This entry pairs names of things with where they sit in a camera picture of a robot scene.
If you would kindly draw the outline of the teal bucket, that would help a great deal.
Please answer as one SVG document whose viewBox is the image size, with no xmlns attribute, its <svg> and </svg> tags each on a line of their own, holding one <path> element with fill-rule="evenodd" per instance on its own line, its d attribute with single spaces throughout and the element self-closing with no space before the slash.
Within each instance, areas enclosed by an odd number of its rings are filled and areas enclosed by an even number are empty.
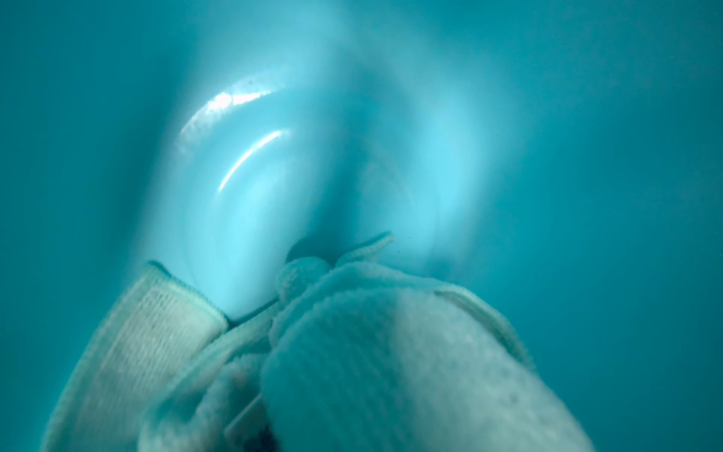
<svg viewBox="0 0 723 452">
<path fill-rule="evenodd" d="M 3 450 L 148 264 L 237 325 L 384 234 L 591 451 L 721 450 L 721 3 L 2 3 Z"/>
</svg>

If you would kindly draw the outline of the mint green microfiber cloth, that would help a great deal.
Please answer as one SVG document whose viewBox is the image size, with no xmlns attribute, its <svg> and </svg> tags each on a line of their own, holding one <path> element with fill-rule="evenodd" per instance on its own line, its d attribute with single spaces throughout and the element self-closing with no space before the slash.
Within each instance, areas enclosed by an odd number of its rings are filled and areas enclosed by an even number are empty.
<svg viewBox="0 0 723 452">
<path fill-rule="evenodd" d="M 516 331 L 470 290 L 378 263 L 280 270 L 232 325 L 150 263 L 95 331 L 44 451 L 591 451 Z"/>
</svg>

